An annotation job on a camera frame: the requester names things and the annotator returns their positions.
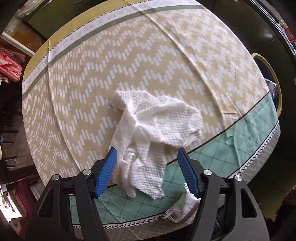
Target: beige patterned tablecloth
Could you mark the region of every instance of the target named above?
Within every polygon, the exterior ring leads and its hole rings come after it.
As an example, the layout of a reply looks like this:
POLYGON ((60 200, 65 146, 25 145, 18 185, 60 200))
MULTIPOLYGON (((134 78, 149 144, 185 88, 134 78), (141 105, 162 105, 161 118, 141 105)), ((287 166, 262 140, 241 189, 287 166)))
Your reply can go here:
MULTIPOLYGON (((168 95, 200 109, 204 128, 188 151, 268 93, 241 41, 193 0, 102 3, 54 34, 24 79, 23 119, 45 185, 53 174, 74 176, 106 155, 122 114, 108 105, 117 89, 168 95)), ((168 160, 175 156, 168 150, 168 160)))

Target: gray stripe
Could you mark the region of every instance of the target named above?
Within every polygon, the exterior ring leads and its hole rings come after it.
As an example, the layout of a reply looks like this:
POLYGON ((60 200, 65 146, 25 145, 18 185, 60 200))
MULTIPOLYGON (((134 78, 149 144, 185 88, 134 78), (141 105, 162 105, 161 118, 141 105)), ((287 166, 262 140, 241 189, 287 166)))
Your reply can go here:
POLYGON ((48 63, 48 65, 45 67, 44 70, 42 70, 40 72, 40 74, 36 77, 36 79, 34 79, 34 81, 32 82, 32 84, 29 86, 29 88, 26 90, 26 92, 22 95, 22 100, 24 100, 28 94, 31 92, 31 90, 33 89, 33 87, 35 86, 35 84, 41 79, 41 77, 43 75, 45 75, 45 73, 48 71, 48 68, 50 68, 51 66, 53 66, 61 57, 63 57, 64 55, 66 55, 68 52, 70 52, 71 50, 73 50, 75 47, 77 47, 78 45, 80 45, 81 43, 83 43, 85 40, 91 38, 92 36, 112 27, 115 26, 119 23, 123 23, 127 20, 131 20, 133 18, 137 18, 146 14, 151 14, 151 13, 155 13, 155 12, 163 12, 163 11, 169 11, 169 10, 181 10, 181 9, 205 9, 204 6, 202 5, 178 5, 178 6, 168 6, 168 7, 158 7, 158 8, 152 8, 149 10, 145 10, 145 11, 141 11, 141 12, 136 12, 124 17, 121 17, 119 19, 115 19, 109 23, 106 23, 105 25, 98 27, 97 29, 91 31, 90 33, 86 34, 85 36, 81 37, 80 39, 76 40, 76 42, 74 42, 73 44, 71 44, 69 47, 67 47, 66 49, 64 49, 61 53, 59 53, 52 61, 50 61, 48 63))

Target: table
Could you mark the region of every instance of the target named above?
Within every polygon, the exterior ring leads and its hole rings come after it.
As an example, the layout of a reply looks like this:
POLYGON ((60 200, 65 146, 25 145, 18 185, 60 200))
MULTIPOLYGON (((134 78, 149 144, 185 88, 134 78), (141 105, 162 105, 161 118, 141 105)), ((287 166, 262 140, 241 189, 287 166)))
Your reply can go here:
MULTIPOLYGON (((247 49, 213 13, 193 0, 109 0, 57 31, 32 57, 22 84, 30 151, 43 183, 102 159, 122 111, 115 90, 147 90, 201 110, 201 138, 190 157, 216 174, 249 182, 280 135, 271 95, 247 49)), ((167 152, 163 190, 152 200, 110 185, 96 200, 110 240, 140 240, 183 227, 161 217, 184 192, 167 152)), ((79 227, 75 197, 72 220, 79 227)))

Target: silver screw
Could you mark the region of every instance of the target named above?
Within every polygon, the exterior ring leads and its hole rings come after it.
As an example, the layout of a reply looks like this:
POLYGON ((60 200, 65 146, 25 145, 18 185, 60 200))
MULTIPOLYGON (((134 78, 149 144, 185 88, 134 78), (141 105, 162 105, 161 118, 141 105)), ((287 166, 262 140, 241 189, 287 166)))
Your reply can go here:
POLYGON ((90 169, 84 169, 83 171, 82 171, 82 173, 83 173, 83 175, 89 175, 89 174, 91 174, 91 170, 90 169))
POLYGON ((52 180, 57 181, 58 179, 59 179, 59 175, 58 174, 52 176, 52 180))
POLYGON ((242 176, 240 175, 236 175, 234 178, 239 182, 242 181, 242 176))
POLYGON ((209 170, 209 169, 205 169, 204 174, 207 175, 207 176, 210 176, 210 175, 212 175, 212 171, 209 170))

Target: blue gripper pad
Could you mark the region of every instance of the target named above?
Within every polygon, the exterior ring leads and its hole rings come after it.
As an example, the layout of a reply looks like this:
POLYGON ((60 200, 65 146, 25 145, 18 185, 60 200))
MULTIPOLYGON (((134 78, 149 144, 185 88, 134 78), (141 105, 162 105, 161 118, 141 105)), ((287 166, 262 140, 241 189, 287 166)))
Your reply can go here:
POLYGON ((115 148, 111 148, 105 158, 105 164, 96 180, 95 194, 97 197, 101 196, 106 191, 116 162, 117 150, 115 148))
POLYGON ((185 154, 184 152, 185 150, 183 148, 180 148, 178 150, 178 163, 189 188, 189 191, 197 197, 200 193, 200 190, 198 189, 197 176, 189 163, 189 157, 187 153, 185 154))

